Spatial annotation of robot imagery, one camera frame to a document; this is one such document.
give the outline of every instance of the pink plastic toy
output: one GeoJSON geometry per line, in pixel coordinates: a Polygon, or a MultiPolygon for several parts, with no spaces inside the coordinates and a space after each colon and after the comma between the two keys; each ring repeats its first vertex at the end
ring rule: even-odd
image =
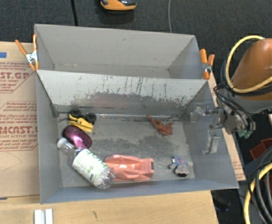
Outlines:
{"type": "Polygon", "coordinates": [[[146,181],[154,174],[154,161],[133,156],[115,154],[108,156],[105,163],[113,170],[115,181],[146,181]]]}

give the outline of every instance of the small brown object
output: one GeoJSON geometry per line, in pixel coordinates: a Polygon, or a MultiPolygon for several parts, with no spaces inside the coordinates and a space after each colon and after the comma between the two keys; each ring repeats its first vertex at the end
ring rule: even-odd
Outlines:
{"type": "Polygon", "coordinates": [[[173,134],[172,132],[172,125],[173,122],[169,123],[168,126],[165,126],[164,124],[162,124],[162,122],[160,120],[154,120],[151,116],[147,115],[147,118],[150,119],[150,121],[152,122],[153,126],[164,136],[173,134]]]}

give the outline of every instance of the black carpet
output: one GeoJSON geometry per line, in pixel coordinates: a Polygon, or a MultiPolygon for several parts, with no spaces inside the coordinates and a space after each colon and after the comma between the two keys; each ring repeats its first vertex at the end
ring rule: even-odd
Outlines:
{"type": "MultiPolygon", "coordinates": [[[[199,48],[215,54],[214,74],[237,41],[247,35],[272,38],[272,0],[136,0],[132,12],[107,13],[98,0],[74,0],[78,24],[142,31],[173,32],[195,35],[199,48]]],[[[70,0],[0,0],[0,41],[31,42],[34,24],[74,26],[70,0]]],[[[239,138],[245,163],[249,150],[262,139],[272,138],[266,116],[254,117],[257,131],[239,138]]],[[[233,206],[218,214],[221,224],[242,224],[241,205],[234,193],[233,206]]]]}

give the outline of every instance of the gray bin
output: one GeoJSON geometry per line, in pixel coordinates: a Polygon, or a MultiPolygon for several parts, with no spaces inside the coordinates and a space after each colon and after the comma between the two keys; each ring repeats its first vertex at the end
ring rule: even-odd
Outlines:
{"type": "Polygon", "coordinates": [[[214,117],[189,119],[197,104],[215,107],[194,35],[39,24],[35,34],[41,203],[238,188],[221,129],[217,152],[202,152],[214,117]],[[152,158],[152,179],[102,191],[75,172],[56,146],[73,107],[97,114],[93,153],[152,158]],[[146,115],[174,122],[173,135],[146,115]],[[168,168],[174,155],[193,162],[186,178],[168,168]]]}

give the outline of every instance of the bottle cap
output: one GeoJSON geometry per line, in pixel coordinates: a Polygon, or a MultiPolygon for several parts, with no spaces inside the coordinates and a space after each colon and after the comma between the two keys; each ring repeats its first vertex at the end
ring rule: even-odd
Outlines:
{"type": "Polygon", "coordinates": [[[60,140],[58,140],[58,142],[57,142],[57,147],[60,148],[61,145],[62,145],[64,142],[67,142],[67,139],[66,139],[66,138],[61,138],[60,140]]]}

